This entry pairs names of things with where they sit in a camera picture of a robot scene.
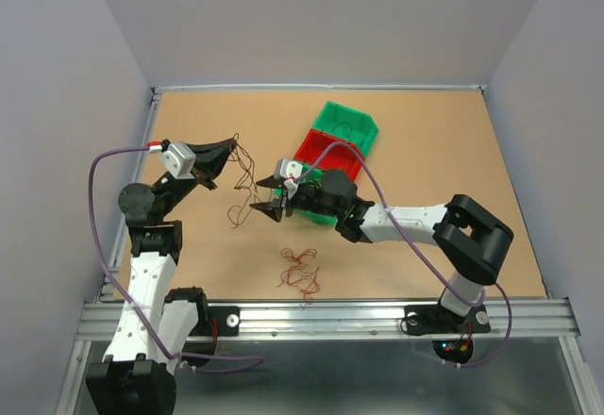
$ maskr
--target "metal extrusion frame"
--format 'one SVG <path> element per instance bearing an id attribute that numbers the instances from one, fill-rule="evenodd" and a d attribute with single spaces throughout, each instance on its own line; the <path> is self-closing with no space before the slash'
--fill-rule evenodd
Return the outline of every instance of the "metal extrusion frame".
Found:
<path id="1" fill-rule="evenodd" d="M 450 335 L 413 337 L 402 332 L 400 322 L 407 305 L 434 305 L 427 300 L 317 301 L 307 307 L 299 302 L 214 302 L 211 306 L 237 305 L 241 309 L 239 336 L 228 341 L 271 340 L 439 340 Z M 502 338 L 508 310 L 502 300 L 485 303 L 492 332 L 481 338 Z M 123 304 L 87 304 L 82 310 L 75 339 L 110 341 L 118 326 Z M 513 300 L 512 337 L 575 337 L 579 328 L 566 300 Z M 211 340 L 195 337 L 189 341 Z"/>
<path id="2" fill-rule="evenodd" d="M 419 85 L 316 85 L 316 84 L 266 84 L 266 85 L 205 85 L 198 87 L 165 87 L 154 90 L 144 130 L 143 143 L 150 140 L 159 111 L 163 92 L 191 91 L 261 91 L 261 90 L 456 90 L 482 91 L 483 86 L 419 86 Z M 141 154 L 136 163 L 132 181 L 139 180 L 146 155 Z M 117 275 L 126 247 L 126 226 L 121 222 L 110 255 L 111 271 Z M 301 307 L 291 301 L 220 301 L 211 305 L 238 305 L 241 312 L 240 336 L 227 341 L 267 340 L 431 340 L 443 336 L 410 337 L 400 328 L 405 306 L 434 304 L 427 300 L 333 300 L 317 301 Z M 488 300 L 492 332 L 483 338 L 500 338 L 507 328 L 508 313 L 502 300 Z M 71 415 L 76 409 L 93 341 L 111 340 L 119 321 L 122 304 L 113 299 L 113 286 L 105 284 L 92 304 L 82 308 L 80 323 L 67 373 L 59 396 L 57 415 Z M 558 337 L 585 415 L 604 414 L 602 405 L 589 372 L 583 362 L 577 337 L 579 328 L 573 310 L 562 299 L 512 299 L 513 338 Z M 207 340 L 191 338 L 191 341 Z"/>

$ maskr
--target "brown work surface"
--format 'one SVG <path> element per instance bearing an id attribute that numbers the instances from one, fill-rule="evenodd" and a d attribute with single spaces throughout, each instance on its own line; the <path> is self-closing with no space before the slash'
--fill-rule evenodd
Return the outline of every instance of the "brown work surface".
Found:
<path id="1" fill-rule="evenodd" d="M 326 101 L 369 113 L 379 127 L 367 159 L 391 206 L 430 206 L 466 193 L 515 233 L 498 281 L 510 296 L 544 296 L 545 290 L 482 96 L 475 91 L 183 92 L 161 98 L 153 139 L 188 143 L 240 134 L 256 161 L 256 179 L 291 158 Z M 147 160 L 143 182 L 164 170 Z M 172 288 L 202 287 L 210 299 L 296 299 L 280 287 L 290 263 L 281 256 L 314 248 L 320 266 L 316 298 L 437 297 L 443 286 L 404 242 L 350 243 L 332 228 L 294 215 L 277 224 L 254 211 L 233 229 L 227 218 L 246 193 L 233 190 L 241 168 L 228 163 L 216 183 L 192 192 L 167 220 L 179 219 L 184 246 Z M 357 178 L 359 196 L 377 200 L 369 178 Z M 260 189 L 266 199 L 267 189 Z M 453 267 L 434 246 L 420 245 L 448 278 Z M 125 253 L 120 280 L 129 279 Z M 498 296 L 494 288 L 488 294 Z"/>

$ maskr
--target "black mounting bracket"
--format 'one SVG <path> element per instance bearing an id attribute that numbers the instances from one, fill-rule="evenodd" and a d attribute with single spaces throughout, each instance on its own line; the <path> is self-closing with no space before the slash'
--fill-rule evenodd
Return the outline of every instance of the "black mounting bracket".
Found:
<path id="1" fill-rule="evenodd" d="M 484 306 L 470 308 L 467 317 L 461 318 L 438 305 L 407 305 L 405 318 L 401 321 L 401 330 L 414 337 L 461 335 L 468 324 L 472 325 L 473 333 L 491 332 L 491 325 Z"/>

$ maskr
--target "white wall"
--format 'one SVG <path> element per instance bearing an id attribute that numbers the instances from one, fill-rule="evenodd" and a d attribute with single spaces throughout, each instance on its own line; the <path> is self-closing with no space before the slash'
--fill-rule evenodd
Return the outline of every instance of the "white wall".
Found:
<path id="1" fill-rule="evenodd" d="M 86 210 L 96 154 L 141 139 L 149 91 L 104 0 L 0 0 L 0 412 L 54 413 L 101 278 Z M 104 244 L 132 161 L 100 172 Z"/>
<path id="2" fill-rule="evenodd" d="M 486 83 L 536 0 L 106 0 L 152 86 Z"/>
<path id="3" fill-rule="evenodd" d="M 538 0 L 487 103 L 546 284 L 604 394 L 604 0 Z"/>

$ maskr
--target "purple cable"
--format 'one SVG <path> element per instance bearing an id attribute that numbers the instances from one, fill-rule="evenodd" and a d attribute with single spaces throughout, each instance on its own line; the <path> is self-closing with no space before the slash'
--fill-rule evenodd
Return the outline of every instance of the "purple cable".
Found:
<path id="1" fill-rule="evenodd" d="M 369 167 L 367 166 L 367 164 L 365 163 L 363 158 L 361 156 L 359 156 L 359 153 L 357 153 L 357 151 L 355 151 L 355 149 L 352 146 L 350 146 L 349 144 L 347 144 L 343 141 L 335 141 L 330 146 L 325 148 L 323 153 L 321 153 L 321 156 L 319 156 L 319 158 L 314 161 L 314 163 L 310 166 L 310 168 L 305 173 L 303 173 L 297 179 L 295 179 L 294 182 L 299 182 L 301 179 L 304 179 L 306 176 L 308 176 L 312 172 L 312 170 L 317 168 L 317 165 L 319 165 L 319 163 L 321 163 L 321 161 L 325 158 L 325 156 L 329 153 L 329 151 L 331 151 L 331 149 L 336 146 L 344 146 L 344 147 L 348 148 L 350 151 L 353 152 L 353 154 L 355 155 L 357 160 L 361 163 L 363 170 L 367 173 L 367 176 L 369 176 L 369 179 L 371 179 L 371 182 L 373 183 L 374 187 L 376 188 L 377 196 L 379 197 L 379 200 L 381 201 L 381 204 L 383 205 L 384 209 L 386 209 L 386 212 L 388 213 L 388 218 L 393 223 L 396 230 L 400 233 L 401 237 L 411 247 L 413 252 L 415 252 L 415 254 L 424 262 L 424 264 L 426 264 L 428 266 L 428 268 L 432 271 L 432 273 L 434 275 L 436 275 L 436 277 L 441 281 L 441 283 L 443 283 L 445 285 L 445 287 L 447 289 L 449 289 L 458 299 L 460 299 L 462 302 L 464 302 L 469 307 L 480 307 L 482 305 L 482 303 L 484 302 L 484 297 L 485 297 L 484 290 L 482 290 L 482 294 L 480 295 L 480 298 L 478 299 L 477 302 L 471 302 L 471 301 L 467 300 L 465 297 L 463 297 L 455 288 L 453 288 L 449 284 L 448 281 L 446 281 L 446 279 L 443 277 L 443 275 L 440 272 L 438 272 L 438 269 L 436 269 L 434 267 L 434 265 L 428 260 L 428 258 L 422 253 L 422 251 L 419 248 L 417 248 L 417 246 L 413 243 L 411 238 L 409 238 L 409 236 L 407 235 L 407 233 L 405 232 L 403 227 L 396 221 L 396 218 L 394 217 L 393 213 L 388 208 L 388 203 L 386 202 L 386 197 L 384 195 L 384 192 L 382 191 L 378 182 L 376 181 L 373 174 L 369 170 Z M 501 295 L 503 296 L 503 300 L 505 301 L 506 306 L 508 308 L 508 329 L 506 330 L 506 335 L 503 338 L 503 341 L 501 342 L 501 344 L 499 344 L 499 347 L 492 354 L 490 354 L 489 356 L 482 358 L 478 361 L 475 361 L 473 363 L 460 365 L 461 368 L 474 368 L 476 366 L 480 366 L 480 365 L 483 365 L 484 363 L 491 361 L 493 358 L 497 357 L 501 353 L 503 348 L 508 343 L 508 340 L 510 339 L 510 335 L 512 333 L 512 319 L 513 319 L 512 304 L 510 303 L 510 298 L 508 297 L 508 294 L 506 294 L 506 292 L 503 290 L 503 288 L 501 288 L 501 285 L 499 285 L 498 283 L 495 282 L 495 286 L 497 287 L 499 292 L 501 292 Z"/>
<path id="2" fill-rule="evenodd" d="M 124 287 L 120 284 L 119 281 L 117 281 L 117 279 L 113 276 L 113 274 L 109 270 L 109 265 L 107 264 L 107 261 L 105 260 L 105 254 L 103 253 L 103 248 L 101 247 L 101 241 L 98 238 L 98 231 L 96 229 L 96 219 L 94 217 L 94 201 L 93 201 L 94 172 L 96 171 L 96 166 L 98 165 L 98 163 L 104 158 L 108 158 L 110 156 L 116 156 L 118 154 L 139 153 L 139 152 L 148 151 L 148 150 L 149 150 L 149 146 L 135 146 L 135 147 L 129 147 L 129 148 L 118 148 L 118 149 L 114 149 L 112 151 L 107 151 L 106 153 L 103 153 L 103 154 L 97 156 L 92 161 L 91 169 L 90 169 L 90 172 L 88 173 L 88 213 L 89 213 L 89 217 L 90 217 L 90 221 L 91 221 L 92 239 L 94 240 L 94 246 L 96 247 L 96 253 L 98 254 L 98 257 L 100 259 L 100 265 L 101 265 L 101 269 L 103 269 L 103 273 L 105 274 L 107 279 L 111 282 L 111 284 L 115 287 L 115 289 L 120 294 L 122 294 L 122 296 L 124 297 L 124 300 L 126 300 L 132 306 L 132 308 L 136 312 L 139 319 L 141 319 L 141 322 L 143 323 L 144 327 L 149 332 L 149 336 L 153 339 L 154 343 L 158 346 L 158 348 L 161 350 L 161 352 L 168 359 L 172 360 L 175 358 L 188 357 L 188 358 L 202 358 L 202 359 L 223 360 L 223 361 L 253 361 L 252 363 L 250 363 L 248 365 L 245 365 L 245 366 L 242 366 L 239 368 L 227 369 L 227 370 L 203 370 L 203 369 L 196 370 L 198 373 L 205 373 L 205 374 L 237 373 L 239 371 L 248 370 L 250 368 L 260 365 L 264 361 L 264 357 L 261 357 L 261 356 L 226 357 L 226 356 L 210 356 L 210 355 L 206 355 L 206 354 L 192 354 L 192 353 L 179 353 L 179 352 L 172 354 L 170 351 L 168 351 L 168 348 L 165 346 L 165 344 L 159 337 L 158 332 L 156 332 L 155 329 L 153 328 L 153 325 L 151 325 L 149 320 L 146 318 L 143 311 L 139 307 L 137 307 L 136 301 L 130 296 L 130 294 L 128 294 L 128 291 L 126 289 L 124 289 Z"/>
<path id="3" fill-rule="evenodd" d="M 506 302 L 506 307 L 508 308 L 508 329 L 506 330 L 506 334 L 503 337 L 503 341 L 501 342 L 501 344 L 499 344 L 499 347 L 497 347 L 492 354 L 488 355 L 485 358 L 481 358 L 480 360 L 473 361 L 472 363 L 466 363 L 464 365 L 460 365 L 460 368 L 475 368 L 477 366 L 484 365 L 485 363 L 491 361 L 493 358 L 495 358 L 499 354 L 501 354 L 501 351 L 503 351 L 503 348 L 506 346 L 506 344 L 510 340 L 510 335 L 512 334 L 512 319 L 513 319 L 512 304 L 510 303 L 510 298 L 508 297 L 508 294 L 506 294 L 506 292 L 503 290 L 503 288 L 501 288 L 501 285 L 499 285 L 499 283 L 495 282 L 495 286 L 497 287 L 499 292 L 501 292 L 501 295 L 503 296 L 503 300 Z"/>
<path id="4" fill-rule="evenodd" d="M 319 163 L 321 163 L 321 161 L 325 158 L 325 156 L 329 153 L 329 151 L 331 151 L 331 149 L 336 146 L 344 146 L 354 153 L 355 157 L 361 163 L 362 168 L 365 170 L 365 172 L 367 173 L 367 176 L 369 176 L 369 179 L 371 179 L 371 182 L 373 183 L 374 187 L 376 188 L 377 196 L 379 197 L 381 204 L 384 206 L 384 209 L 386 210 L 386 213 L 388 214 L 388 218 L 393 223 L 394 227 L 396 228 L 398 233 L 401 235 L 401 237 L 405 240 L 405 242 L 409 245 L 409 247 L 411 247 L 413 252 L 415 252 L 415 254 L 424 262 L 424 264 L 426 264 L 428 266 L 428 268 L 432 271 L 432 273 L 440 280 L 441 283 L 443 283 L 443 285 L 445 285 L 445 287 L 448 290 L 450 290 L 453 293 L 453 295 L 455 295 L 458 299 L 460 299 L 462 302 L 464 302 L 469 307 L 474 307 L 474 308 L 480 307 L 482 305 L 482 303 L 484 302 L 484 297 L 485 297 L 484 290 L 482 290 L 480 298 L 476 302 L 472 302 L 472 301 L 466 299 L 465 297 L 463 297 L 458 290 L 453 288 L 449 284 L 449 282 L 446 281 L 446 278 L 440 272 L 438 272 L 438 269 L 436 269 L 436 267 L 434 267 L 434 264 L 432 264 L 429 261 L 429 259 L 426 257 L 426 255 L 424 255 L 422 253 L 422 251 L 419 248 L 417 248 L 417 245 L 415 245 L 415 243 L 413 243 L 413 241 L 411 240 L 409 235 L 405 232 L 403 227 L 396 221 L 396 218 L 394 217 L 393 213 L 390 211 L 390 209 L 388 207 L 388 203 L 386 202 L 386 196 L 384 195 L 384 192 L 382 191 L 378 182 L 376 181 L 373 174 L 369 170 L 369 167 L 367 167 L 367 164 L 365 163 L 363 158 L 361 156 L 359 156 L 359 153 L 357 153 L 357 151 L 355 151 L 355 149 L 352 146 L 350 146 L 349 144 L 347 144 L 343 141 L 335 141 L 330 146 L 325 148 L 325 151 L 323 151 L 321 156 L 319 156 L 319 158 L 315 160 L 315 162 L 310 166 L 310 168 L 305 173 L 303 173 L 302 175 L 300 175 L 300 177 L 295 179 L 294 182 L 299 182 L 301 179 L 304 179 L 306 176 L 308 176 L 310 174 L 310 172 L 312 172 L 312 170 L 317 168 L 317 165 L 319 165 Z"/>

